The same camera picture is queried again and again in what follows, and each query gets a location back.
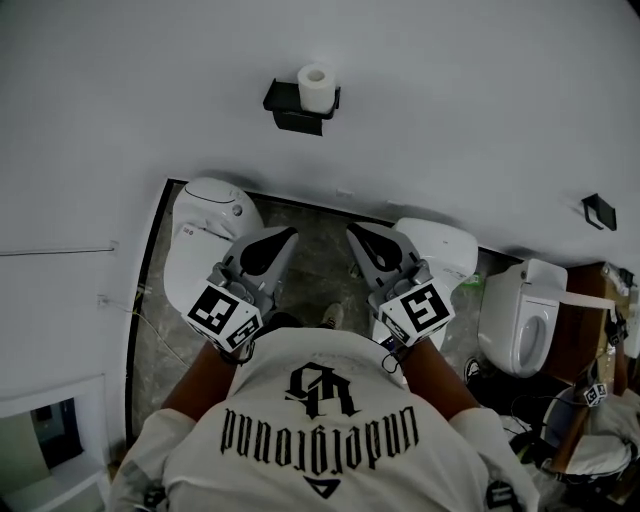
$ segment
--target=black toilet paper holder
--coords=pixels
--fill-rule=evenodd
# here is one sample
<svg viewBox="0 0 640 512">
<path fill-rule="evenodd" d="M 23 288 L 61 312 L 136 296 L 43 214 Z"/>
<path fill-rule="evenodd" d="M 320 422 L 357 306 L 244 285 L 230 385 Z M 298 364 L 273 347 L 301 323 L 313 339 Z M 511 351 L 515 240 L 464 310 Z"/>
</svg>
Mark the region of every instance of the black toilet paper holder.
<svg viewBox="0 0 640 512">
<path fill-rule="evenodd" d="M 273 80 L 262 102 L 265 110 L 273 113 L 273 120 L 281 130 L 308 133 L 322 137 L 322 121 L 332 119 L 340 108 L 340 87 L 336 87 L 336 99 L 326 114 L 307 112 L 300 105 L 298 84 Z"/>
</svg>

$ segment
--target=foot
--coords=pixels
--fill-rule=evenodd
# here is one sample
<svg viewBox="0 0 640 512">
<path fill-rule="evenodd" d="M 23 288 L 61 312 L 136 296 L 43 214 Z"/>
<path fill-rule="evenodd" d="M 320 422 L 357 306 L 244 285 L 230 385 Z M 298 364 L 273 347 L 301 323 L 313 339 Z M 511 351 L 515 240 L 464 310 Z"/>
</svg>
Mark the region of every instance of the foot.
<svg viewBox="0 0 640 512">
<path fill-rule="evenodd" d="M 344 308 L 339 302 L 331 304 L 322 317 L 322 323 L 335 330 L 342 327 L 342 320 L 344 320 Z"/>
<path fill-rule="evenodd" d="M 474 377 L 480 377 L 480 364 L 472 357 L 464 365 L 464 383 L 468 384 Z"/>
</svg>

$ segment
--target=forearm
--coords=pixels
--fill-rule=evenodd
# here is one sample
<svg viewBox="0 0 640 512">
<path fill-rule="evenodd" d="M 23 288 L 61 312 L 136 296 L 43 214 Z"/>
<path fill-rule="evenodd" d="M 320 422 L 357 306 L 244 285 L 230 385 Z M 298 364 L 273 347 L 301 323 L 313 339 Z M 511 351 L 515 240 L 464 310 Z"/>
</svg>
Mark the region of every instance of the forearm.
<svg viewBox="0 0 640 512">
<path fill-rule="evenodd" d="M 622 344 L 616 347 L 616 368 L 613 377 L 613 394 L 622 396 L 629 387 L 629 377 L 627 373 L 627 358 L 624 355 Z"/>
<path fill-rule="evenodd" d="M 549 468 L 551 471 L 555 471 L 556 473 L 565 473 L 567 471 L 571 456 L 573 455 L 576 446 L 578 446 L 578 442 L 584 432 L 584 422 L 588 416 L 589 408 L 587 406 L 578 409 L 573 417 L 573 422 L 571 423 L 571 427 L 569 427 L 569 431 L 565 435 L 558 451 L 551 461 L 551 466 Z"/>
<path fill-rule="evenodd" d="M 413 347 L 402 369 L 411 392 L 433 405 L 446 420 L 466 409 L 480 407 L 429 339 Z"/>
<path fill-rule="evenodd" d="M 198 357 L 162 404 L 195 421 L 229 393 L 236 367 L 225 363 L 214 346 L 205 342 Z"/>
</svg>

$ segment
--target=toilet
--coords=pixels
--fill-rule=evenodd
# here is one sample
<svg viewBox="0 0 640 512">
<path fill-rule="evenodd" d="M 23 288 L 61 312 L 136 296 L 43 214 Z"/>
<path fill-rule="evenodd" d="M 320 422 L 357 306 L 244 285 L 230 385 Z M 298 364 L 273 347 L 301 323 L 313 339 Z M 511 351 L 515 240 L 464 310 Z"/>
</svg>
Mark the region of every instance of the toilet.
<svg viewBox="0 0 640 512">
<path fill-rule="evenodd" d="M 409 237 L 419 258 L 427 260 L 431 275 L 438 278 L 444 290 L 451 293 L 476 270 L 478 242 L 473 235 L 446 224 L 422 219 L 402 218 L 393 229 Z M 371 338 L 382 343 L 391 332 L 380 321 L 371 317 Z M 430 336 L 431 342 L 440 350 L 445 340 L 446 327 Z"/>
<path fill-rule="evenodd" d="M 214 178 L 187 183 L 173 205 L 171 248 L 164 267 L 164 290 L 171 305 L 185 313 L 190 293 L 238 238 L 264 228 L 249 196 Z"/>
<path fill-rule="evenodd" d="M 488 277 L 480 309 L 478 341 L 503 372 L 531 377 L 544 364 L 558 317 L 559 303 L 531 293 L 540 285 L 567 289 L 567 270 L 531 259 Z"/>
</svg>

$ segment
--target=marble floor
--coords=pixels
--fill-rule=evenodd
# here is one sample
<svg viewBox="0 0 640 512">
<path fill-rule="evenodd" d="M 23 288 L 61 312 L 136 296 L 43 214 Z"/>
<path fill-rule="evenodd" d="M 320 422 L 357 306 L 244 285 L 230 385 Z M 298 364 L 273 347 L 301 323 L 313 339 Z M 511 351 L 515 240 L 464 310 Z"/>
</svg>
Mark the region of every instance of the marble floor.
<svg viewBox="0 0 640 512">
<path fill-rule="evenodd" d="M 181 185 L 174 185 L 156 239 L 144 284 L 142 315 L 158 331 L 140 322 L 137 332 L 132 383 L 132 430 L 137 436 L 144 420 L 157 410 L 188 365 L 198 354 L 203 338 L 195 334 L 167 301 L 163 269 L 171 244 L 171 210 Z M 279 301 L 279 311 L 291 313 L 304 325 L 315 326 L 332 302 L 345 308 L 343 329 L 366 335 L 368 289 L 354 277 L 345 229 L 353 218 L 313 208 L 294 206 L 263 197 L 254 202 L 267 226 L 293 226 L 300 239 Z M 502 272 L 513 260 L 480 251 L 477 272 Z M 466 360 L 479 355 L 477 331 L 482 286 L 459 286 L 452 295 L 456 317 L 447 327 L 442 353 L 462 375 Z"/>
</svg>

